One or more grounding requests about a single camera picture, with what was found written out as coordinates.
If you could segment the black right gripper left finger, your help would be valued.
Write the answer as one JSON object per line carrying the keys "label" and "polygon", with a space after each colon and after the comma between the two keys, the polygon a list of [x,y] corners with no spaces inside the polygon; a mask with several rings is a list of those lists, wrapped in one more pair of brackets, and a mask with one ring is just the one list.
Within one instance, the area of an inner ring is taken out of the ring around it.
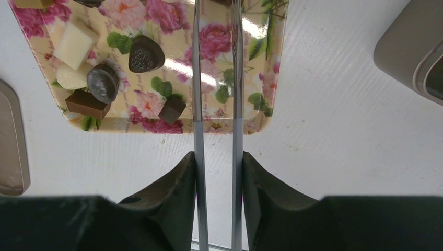
{"label": "black right gripper left finger", "polygon": [[136,250],[190,250],[196,201],[194,152],[119,205],[135,213]]}

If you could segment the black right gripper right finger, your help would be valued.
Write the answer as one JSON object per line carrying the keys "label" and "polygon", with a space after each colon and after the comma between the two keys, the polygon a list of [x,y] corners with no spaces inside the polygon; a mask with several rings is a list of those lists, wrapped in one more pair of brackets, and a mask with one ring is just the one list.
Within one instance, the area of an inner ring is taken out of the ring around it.
{"label": "black right gripper right finger", "polygon": [[304,210],[317,200],[295,190],[244,152],[243,202],[250,250],[301,250],[311,246]]}

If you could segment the small dark square chocolate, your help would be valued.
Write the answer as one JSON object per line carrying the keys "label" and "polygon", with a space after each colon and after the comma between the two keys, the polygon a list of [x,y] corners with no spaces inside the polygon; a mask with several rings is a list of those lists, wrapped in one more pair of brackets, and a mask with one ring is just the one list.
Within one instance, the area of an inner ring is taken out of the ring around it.
{"label": "small dark square chocolate", "polygon": [[158,117],[168,125],[173,125],[186,108],[186,103],[177,96],[171,96],[165,102]]}

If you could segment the brown rectangular chocolate bar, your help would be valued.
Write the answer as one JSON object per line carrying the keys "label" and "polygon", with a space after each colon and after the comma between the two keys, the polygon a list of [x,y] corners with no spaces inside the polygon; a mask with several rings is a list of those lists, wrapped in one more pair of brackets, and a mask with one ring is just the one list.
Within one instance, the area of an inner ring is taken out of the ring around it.
{"label": "brown rectangular chocolate bar", "polygon": [[65,102],[70,112],[99,120],[102,120],[111,108],[111,104],[100,102],[91,93],[79,89],[67,97]]}

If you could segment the dark oval chocolate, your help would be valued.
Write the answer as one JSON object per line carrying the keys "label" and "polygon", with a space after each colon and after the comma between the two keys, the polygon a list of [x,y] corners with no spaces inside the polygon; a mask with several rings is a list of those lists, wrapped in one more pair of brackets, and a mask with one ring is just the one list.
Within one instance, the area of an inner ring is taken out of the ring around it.
{"label": "dark oval chocolate", "polygon": [[115,70],[106,64],[97,64],[86,76],[87,86],[92,95],[105,104],[115,101],[119,78]]}

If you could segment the dark heart chocolate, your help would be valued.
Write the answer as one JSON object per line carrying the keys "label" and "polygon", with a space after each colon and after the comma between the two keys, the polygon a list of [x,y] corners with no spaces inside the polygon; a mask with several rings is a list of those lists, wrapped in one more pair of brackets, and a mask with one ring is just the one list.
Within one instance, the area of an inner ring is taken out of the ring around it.
{"label": "dark heart chocolate", "polygon": [[134,38],[129,55],[129,70],[133,73],[146,73],[161,68],[165,54],[154,40],[140,35]]}

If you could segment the white heart chocolate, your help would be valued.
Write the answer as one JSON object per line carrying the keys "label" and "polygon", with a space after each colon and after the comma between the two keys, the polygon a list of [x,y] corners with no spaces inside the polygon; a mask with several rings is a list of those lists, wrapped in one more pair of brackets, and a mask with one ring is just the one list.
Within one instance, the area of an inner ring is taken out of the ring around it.
{"label": "white heart chocolate", "polygon": [[72,69],[65,63],[62,63],[56,71],[57,82],[67,90],[75,90],[87,87],[87,74],[93,66],[84,63],[78,70]]}

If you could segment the white rectangular chocolate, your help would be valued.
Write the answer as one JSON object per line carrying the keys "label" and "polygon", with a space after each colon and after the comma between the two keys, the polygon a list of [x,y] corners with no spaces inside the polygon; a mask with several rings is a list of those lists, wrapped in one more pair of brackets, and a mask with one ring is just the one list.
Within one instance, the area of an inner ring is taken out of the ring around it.
{"label": "white rectangular chocolate", "polygon": [[78,70],[98,39],[99,35],[81,21],[70,22],[66,25],[53,55],[72,69]]}

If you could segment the dark swirl chocolate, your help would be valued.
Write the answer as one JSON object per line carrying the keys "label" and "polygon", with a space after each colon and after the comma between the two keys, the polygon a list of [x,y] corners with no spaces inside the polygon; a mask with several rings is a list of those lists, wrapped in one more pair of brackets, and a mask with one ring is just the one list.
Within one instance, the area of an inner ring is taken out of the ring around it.
{"label": "dark swirl chocolate", "polygon": [[102,2],[104,2],[104,0],[74,0],[74,1],[88,8],[98,8],[101,6]]}

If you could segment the gold chocolate box with dividers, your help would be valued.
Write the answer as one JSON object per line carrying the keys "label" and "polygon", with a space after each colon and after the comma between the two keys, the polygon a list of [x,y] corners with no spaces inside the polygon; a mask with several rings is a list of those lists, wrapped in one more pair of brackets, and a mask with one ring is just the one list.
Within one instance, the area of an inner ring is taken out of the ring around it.
{"label": "gold chocolate box with dividers", "polygon": [[442,105],[442,1],[409,1],[377,42],[373,60],[420,96]]}

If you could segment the tan square chocolate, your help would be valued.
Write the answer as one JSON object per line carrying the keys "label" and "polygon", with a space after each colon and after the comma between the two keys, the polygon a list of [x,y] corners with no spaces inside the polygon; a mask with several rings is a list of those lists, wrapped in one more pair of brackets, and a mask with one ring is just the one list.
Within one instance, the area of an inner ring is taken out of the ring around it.
{"label": "tan square chocolate", "polygon": [[21,9],[45,9],[54,4],[54,0],[13,0],[13,2]]}

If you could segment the floral rectangular tray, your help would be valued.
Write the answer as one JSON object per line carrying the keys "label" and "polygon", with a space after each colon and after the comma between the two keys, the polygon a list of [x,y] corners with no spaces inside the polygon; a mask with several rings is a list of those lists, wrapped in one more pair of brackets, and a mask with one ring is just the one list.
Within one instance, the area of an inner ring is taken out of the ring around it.
{"label": "floral rectangular tray", "polygon": [[244,133],[274,111],[288,1],[9,1],[73,126],[91,132],[192,131],[192,67],[203,131],[232,133],[234,51],[243,48]]}

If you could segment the gold box lid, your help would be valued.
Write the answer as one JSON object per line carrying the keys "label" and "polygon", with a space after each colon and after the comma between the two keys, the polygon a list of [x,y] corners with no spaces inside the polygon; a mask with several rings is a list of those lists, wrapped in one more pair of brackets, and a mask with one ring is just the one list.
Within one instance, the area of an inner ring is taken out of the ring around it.
{"label": "gold box lid", "polygon": [[30,186],[22,114],[17,94],[1,81],[1,194],[20,196]]}

